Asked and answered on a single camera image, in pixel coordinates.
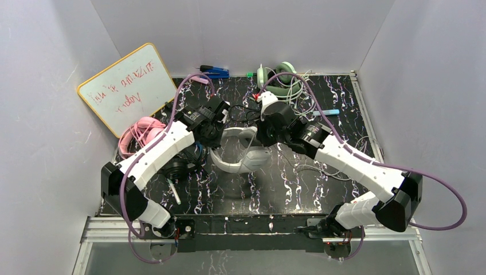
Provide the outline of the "white headphones with cable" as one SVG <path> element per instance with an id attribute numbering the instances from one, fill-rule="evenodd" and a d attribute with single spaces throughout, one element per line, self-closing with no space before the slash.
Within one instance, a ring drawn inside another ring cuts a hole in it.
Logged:
<path id="1" fill-rule="evenodd" d="M 238 138 L 244 148 L 237 162 L 223 160 L 218 150 L 212 148 L 210 157 L 222 171 L 230 174 L 243 174 L 256 171 L 265 166 L 271 158 L 269 147 L 263 146 L 257 139 L 256 127 L 230 127 L 223 131 L 222 138 Z M 346 151 L 330 130 L 324 126 L 305 126 L 287 146 L 298 154 L 306 155 L 315 161 L 329 164 L 358 182 L 375 180 L 376 172 L 371 162 L 358 159 L 360 151 Z"/>

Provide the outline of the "light blue marker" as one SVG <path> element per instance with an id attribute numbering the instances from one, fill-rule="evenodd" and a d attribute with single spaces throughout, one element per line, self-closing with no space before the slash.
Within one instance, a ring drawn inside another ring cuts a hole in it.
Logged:
<path id="1" fill-rule="evenodd" d="M 335 115 L 340 114 L 340 110 L 339 109 L 329 109 L 329 110 L 323 110 L 322 113 L 325 116 L 335 116 Z M 319 111 L 313 111 L 312 115 L 313 116 L 320 116 L 321 113 Z"/>

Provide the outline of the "black blue headphones with cable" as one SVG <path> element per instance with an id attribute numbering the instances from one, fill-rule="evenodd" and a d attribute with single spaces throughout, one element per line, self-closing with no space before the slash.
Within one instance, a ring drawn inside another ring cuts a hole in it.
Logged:
<path id="1" fill-rule="evenodd" d="M 159 171 L 169 180 L 185 180 L 192 174 L 205 171 L 204 165 L 209 156 L 209 149 L 200 143 L 194 143 L 172 157 Z"/>

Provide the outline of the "yellow framed whiteboard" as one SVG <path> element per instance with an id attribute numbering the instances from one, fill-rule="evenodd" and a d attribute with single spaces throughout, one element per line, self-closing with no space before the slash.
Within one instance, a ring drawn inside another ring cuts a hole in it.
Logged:
<path id="1" fill-rule="evenodd" d="M 117 138 L 152 116 L 177 89 L 156 47 L 146 43 L 77 87 L 77 94 Z"/>

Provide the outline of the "white green marker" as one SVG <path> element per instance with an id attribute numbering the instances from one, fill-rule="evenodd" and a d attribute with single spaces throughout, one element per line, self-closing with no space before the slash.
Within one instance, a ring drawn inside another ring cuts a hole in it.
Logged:
<path id="1" fill-rule="evenodd" d="M 178 192 L 177 192 L 177 190 L 176 190 L 176 188 L 175 188 L 172 180 L 169 179 L 169 178 L 167 178 L 167 183 L 168 183 L 171 191 L 173 192 L 173 196 L 175 198 L 175 201 L 176 201 L 177 205 L 181 205 L 182 204 L 182 201 L 181 201 L 181 199 L 179 197 L 179 194 L 178 194 Z"/>

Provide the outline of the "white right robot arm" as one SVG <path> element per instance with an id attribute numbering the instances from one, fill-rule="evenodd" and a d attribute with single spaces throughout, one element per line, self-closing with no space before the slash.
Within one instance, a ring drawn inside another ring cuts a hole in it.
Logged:
<path id="1" fill-rule="evenodd" d="M 283 143 L 294 153 L 338 169 L 371 193 L 335 206 L 317 225 L 301 231 L 339 235 L 364 225 L 383 225 L 396 232 L 406 230 L 421 201 L 421 175 L 381 167 L 366 154 L 341 143 L 329 127 L 300 119 L 271 92 L 257 95 L 256 101 L 261 105 L 256 139 L 263 146 Z"/>

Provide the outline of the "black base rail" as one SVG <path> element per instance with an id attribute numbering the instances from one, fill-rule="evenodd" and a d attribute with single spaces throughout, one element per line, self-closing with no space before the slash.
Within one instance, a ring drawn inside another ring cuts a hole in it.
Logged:
<path id="1" fill-rule="evenodd" d="M 417 229 L 408 227 L 397 233 L 384 226 L 354 228 L 348 233 L 319 233 L 317 225 L 322 214 L 263 215 L 180 215 L 168 233 L 157 233 L 152 227 L 137 222 L 144 236 L 129 235 L 121 217 L 89 218 L 82 241 L 149 243 L 175 245 L 180 253 L 216 250 L 304 250 L 328 253 L 331 257 L 347 257 L 371 241 L 419 241 Z"/>

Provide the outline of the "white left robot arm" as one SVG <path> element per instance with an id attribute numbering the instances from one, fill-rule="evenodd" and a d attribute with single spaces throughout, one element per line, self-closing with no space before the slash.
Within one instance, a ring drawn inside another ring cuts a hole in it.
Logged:
<path id="1" fill-rule="evenodd" d="M 168 127 L 118 164 L 106 163 L 101 168 L 101 197 L 128 226 L 133 221 L 164 228 L 173 216 L 162 205 L 142 193 L 147 182 L 173 157 L 194 143 L 207 148 L 221 144 L 230 104 L 218 96 L 198 108 L 186 107 L 175 113 Z"/>

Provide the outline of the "pink marker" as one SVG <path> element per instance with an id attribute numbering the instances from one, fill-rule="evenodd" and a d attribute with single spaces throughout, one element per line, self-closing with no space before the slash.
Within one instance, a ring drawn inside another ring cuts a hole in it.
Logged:
<path id="1" fill-rule="evenodd" d="M 208 85 L 210 82 L 210 79 L 204 74 L 193 74 L 190 76 L 190 80 L 198 82 L 203 85 Z"/>

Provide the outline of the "pink headphones with cable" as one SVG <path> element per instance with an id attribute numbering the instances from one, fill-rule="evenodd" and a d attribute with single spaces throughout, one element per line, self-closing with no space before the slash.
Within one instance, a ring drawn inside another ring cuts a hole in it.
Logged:
<path id="1" fill-rule="evenodd" d="M 122 159 L 127 159 L 134 153 L 129 152 L 128 146 L 132 140 L 144 147 L 164 131 L 166 125 L 153 117 L 142 117 L 129 126 L 118 141 L 118 153 Z"/>

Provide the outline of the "blue black marker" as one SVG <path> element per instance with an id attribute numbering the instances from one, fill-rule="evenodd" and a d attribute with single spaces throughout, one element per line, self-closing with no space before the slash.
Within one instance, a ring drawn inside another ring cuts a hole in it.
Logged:
<path id="1" fill-rule="evenodd" d="M 200 65 L 198 69 L 210 79 L 226 79 L 230 77 L 229 70 L 225 68 L 210 65 Z"/>

